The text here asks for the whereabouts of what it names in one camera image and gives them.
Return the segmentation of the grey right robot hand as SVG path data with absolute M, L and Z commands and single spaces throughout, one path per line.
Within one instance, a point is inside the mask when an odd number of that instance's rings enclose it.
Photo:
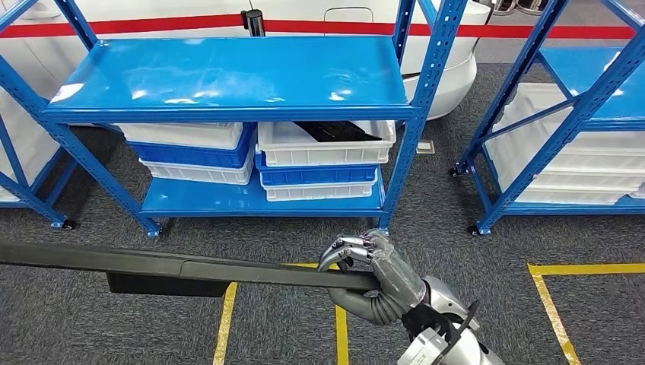
M 340 236 L 321 254 L 317 270 L 327 271 L 333 264 L 357 259 L 373 269 L 380 283 L 375 297 L 355 290 L 331 288 L 328 294 L 335 305 L 375 325 L 388 325 L 415 308 L 427 294 L 427 286 L 399 255 L 390 238 L 378 229 L 358 236 Z

